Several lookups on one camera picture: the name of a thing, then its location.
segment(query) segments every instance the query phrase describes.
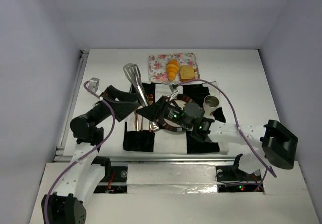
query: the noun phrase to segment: gray wall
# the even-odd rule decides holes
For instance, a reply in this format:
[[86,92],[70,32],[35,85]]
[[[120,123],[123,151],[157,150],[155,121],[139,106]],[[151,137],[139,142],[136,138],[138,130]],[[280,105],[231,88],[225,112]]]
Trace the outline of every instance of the gray wall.
[[297,157],[322,220],[322,0],[289,0],[260,53],[280,119],[299,137]]
[[56,0],[80,48],[260,48],[287,0]]
[[0,0],[0,222],[29,223],[79,49],[54,0]]

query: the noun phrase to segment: tongs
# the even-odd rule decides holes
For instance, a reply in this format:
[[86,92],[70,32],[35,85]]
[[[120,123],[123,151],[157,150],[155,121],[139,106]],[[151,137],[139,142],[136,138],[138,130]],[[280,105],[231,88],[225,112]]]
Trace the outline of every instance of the tongs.
[[[142,85],[141,72],[139,70],[139,67],[136,64],[129,63],[123,66],[123,71],[128,80],[133,84],[141,105],[143,107],[149,106],[150,104]],[[153,132],[157,132],[160,130],[156,122],[150,121],[150,124],[152,126]]]

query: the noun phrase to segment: pink flower pattern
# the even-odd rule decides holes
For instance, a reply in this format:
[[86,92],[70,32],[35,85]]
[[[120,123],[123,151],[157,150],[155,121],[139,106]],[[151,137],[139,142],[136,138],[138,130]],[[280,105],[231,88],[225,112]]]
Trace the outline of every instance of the pink flower pattern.
[[[168,82],[168,76],[166,74],[166,64],[176,59],[179,66],[189,65],[196,69],[195,78],[199,79],[199,69],[196,62],[196,56],[194,53],[179,53],[179,54],[160,54],[151,55],[148,57],[149,79],[151,82],[161,83]],[[176,75],[174,81],[179,81],[179,74]]]

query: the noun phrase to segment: croissant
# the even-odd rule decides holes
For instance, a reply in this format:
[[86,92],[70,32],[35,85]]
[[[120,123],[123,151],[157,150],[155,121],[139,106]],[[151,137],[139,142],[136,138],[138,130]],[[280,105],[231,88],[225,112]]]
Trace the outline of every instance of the croissant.
[[176,74],[179,72],[179,64],[177,63],[177,60],[173,59],[169,61],[168,64],[166,64],[166,73],[168,75],[169,81],[173,81],[176,77]]

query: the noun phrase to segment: slice of bread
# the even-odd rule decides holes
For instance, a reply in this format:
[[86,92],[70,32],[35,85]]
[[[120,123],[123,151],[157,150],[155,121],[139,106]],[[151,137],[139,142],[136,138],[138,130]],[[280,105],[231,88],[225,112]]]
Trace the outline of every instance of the slice of bread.
[[195,69],[191,66],[183,65],[180,67],[180,79],[182,82],[191,80],[195,78]]

